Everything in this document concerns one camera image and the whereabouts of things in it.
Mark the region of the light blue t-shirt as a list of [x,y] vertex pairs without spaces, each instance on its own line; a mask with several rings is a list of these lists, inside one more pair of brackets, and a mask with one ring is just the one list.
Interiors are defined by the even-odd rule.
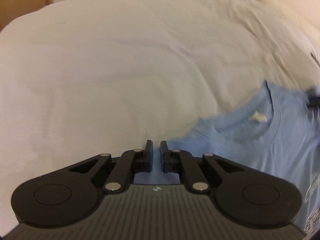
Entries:
[[310,233],[319,228],[319,110],[308,108],[311,94],[266,81],[249,103],[198,120],[168,148],[212,153],[295,184],[303,198],[295,224]]

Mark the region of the white bed sheet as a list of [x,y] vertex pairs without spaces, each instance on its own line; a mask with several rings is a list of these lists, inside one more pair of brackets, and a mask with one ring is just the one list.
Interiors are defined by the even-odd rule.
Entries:
[[1,31],[1,234],[26,180],[182,136],[264,80],[319,84],[319,44],[257,0],[68,0]]

